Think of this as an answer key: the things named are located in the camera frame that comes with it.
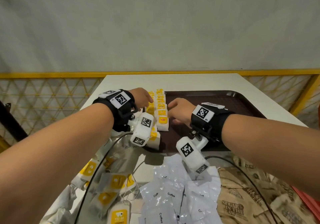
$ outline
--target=black cable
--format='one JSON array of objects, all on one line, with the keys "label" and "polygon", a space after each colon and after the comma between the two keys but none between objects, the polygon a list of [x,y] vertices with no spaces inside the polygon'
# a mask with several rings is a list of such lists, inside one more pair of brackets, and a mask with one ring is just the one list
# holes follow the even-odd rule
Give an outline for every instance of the black cable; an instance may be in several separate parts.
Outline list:
[{"label": "black cable", "polygon": [[257,188],[257,186],[254,184],[254,182],[248,177],[248,175],[246,175],[246,173],[245,173],[240,167],[238,167],[237,165],[235,165],[232,161],[229,161],[229,160],[227,160],[227,159],[225,159],[225,158],[223,158],[223,157],[220,157],[220,156],[207,156],[207,157],[205,157],[206,160],[208,160],[208,159],[210,159],[210,158],[218,158],[218,159],[224,160],[224,161],[230,163],[231,165],[235,166],[238,170],[240,170],[240,172],[242,172],[243,175],[245,175],[245,177],[246,177],[246,178],[250,181],[250,183],[255,187],[255,189],[257,190],[258,194],[261,196],[263,202],[266,204],[266,207],[268,208],[268,210],[269,210],[269,212],[270,212],[270,214],[271,214],[274,222],[275,222],[276,224],[278,224],[278,222],[277,222],[277,220],[276,220],[276,218],[275,218],[275,216],[274,216],[274,214],[273,214],[273,211],[271,210],[270,206],[269,206],[269,205],[267,204],[267,202],[266,202],[266,199],[262,196],[261,192],[258,190],[258,188]]},{"label": "black cable", "polygon": [[89,189],[90,189],[91,183],[92,183],[92,181],[94,180],[94,177],[95,177],[96,173],[98,172],[97,170],[100,168],[101,164],[103,163],[103,160],[106,158],[106,156],[108,155],[108,153],[110,152],[110,150],[114,147],[114,145],[115,145],[116,143],[118,143],[119,140],[121,140],[124,136],[130,135],[130,134],[133,134],[133,133],[125,133],[125,134],[123,134],[122,136],[120,136],[120,137],[113,143],[113,145],[110,147],[110,149],[107,151],[107,153],[106,153],[106,154],[104,155],[104,157],[102,158],[102,160],[101,160],[101,162],[99,163],[96,171],[95,171],[94,174],[92,175],[92,178],[91,178],[91,180],[90,180],[90,182],[89,182],[89,184],[88,184],[88,187],[87,187],[87,189],[86,189],[86,191],[85,191],[85,193],[84,193],[84,195],[83,195],[82,202],[81,202],[81,204],[80,204],[79,211],[78,211],[78,214],[77,214],[77,216],[76,216],[76,218],[75,218],[74,224],[76,224],[77,221],[78,221],[78,218],[79,218],[79,215],[80,215],[80,212],[81,212],[81,208],[82,208],[82,206],[83,206],[84,200],[86,199],[86,195],[87,195],[87,193],[88,193],[88,191],[89,191]]}]

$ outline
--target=concrete wall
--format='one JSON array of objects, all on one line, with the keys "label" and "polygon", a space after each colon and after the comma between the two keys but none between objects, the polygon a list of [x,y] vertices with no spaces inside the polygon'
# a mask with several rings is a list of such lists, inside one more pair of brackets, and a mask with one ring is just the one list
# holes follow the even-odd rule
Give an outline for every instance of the concrete wall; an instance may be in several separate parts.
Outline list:
[{"label": "concrete wall", "polygon": [[0,72],[320,67],[320,0],[0,0]]}]

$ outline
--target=black wrist strap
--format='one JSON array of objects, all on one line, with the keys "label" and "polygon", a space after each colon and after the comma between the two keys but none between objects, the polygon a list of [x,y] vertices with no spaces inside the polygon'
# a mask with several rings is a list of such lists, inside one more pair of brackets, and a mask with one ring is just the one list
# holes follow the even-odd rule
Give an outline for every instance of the black wrist strap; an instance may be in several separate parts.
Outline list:
[{"label": "black wrist strap", "polygon": [[113,129],[118,132],[128,130],[131,115],[138,111],[133,95],[122,89],[104,92],[92,104],[94,103],[102,103],[111,110],[114,117]]},{"label": "black wrist strap", "polygon": [[212,104],[215,106],[198,105],[191,115],[192,130],[212,140],[215,145],[222,143],[222,128],[224,122],[230,114],[234,112],[224,109],[224,106]]}]

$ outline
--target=pile of coffee packets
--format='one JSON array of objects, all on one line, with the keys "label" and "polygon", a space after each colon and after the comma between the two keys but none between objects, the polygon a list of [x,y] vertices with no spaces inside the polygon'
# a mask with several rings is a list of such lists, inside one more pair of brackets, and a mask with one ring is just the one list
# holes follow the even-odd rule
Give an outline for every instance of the pile of coffee packets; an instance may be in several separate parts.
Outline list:
[{"label": "pile of coffee packets", "polygon": [[221,223],[220,190],[216,167],[196,175],[183,165],[179,154],[165,157],[163,165],[154,167],[154,179],[140,187],[144,205],[139,223]]},{"label": "pile of coffee packets", "polygon": [[[246,160],[237,156],[233,160],[257,186],[278,223],[316,223],[313,214],[291,186],[264,173]],[[227,167],[220,168],[218,172],[221,193],[217,211],[224,224],[274,223],[265,202],[241,171],[235,167]]]}]

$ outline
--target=geometric metal grille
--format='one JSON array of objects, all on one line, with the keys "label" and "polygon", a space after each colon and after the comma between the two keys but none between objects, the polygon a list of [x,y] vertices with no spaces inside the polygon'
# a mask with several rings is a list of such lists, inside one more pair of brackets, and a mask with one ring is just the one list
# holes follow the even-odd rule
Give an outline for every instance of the geometric metal grille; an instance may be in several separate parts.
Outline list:
[{"label": "geometric metal grille", "polygon": [[[267,96],[289,110],[306,87],[311,75],[244,76]],[[77,112],[103,78],[0,79],[0,100],[11,103],[11,114],[27,134]],[[318,128],[320,87],[297,117]],[[10,144],[13,137],[0,125],[0,135]]]}]

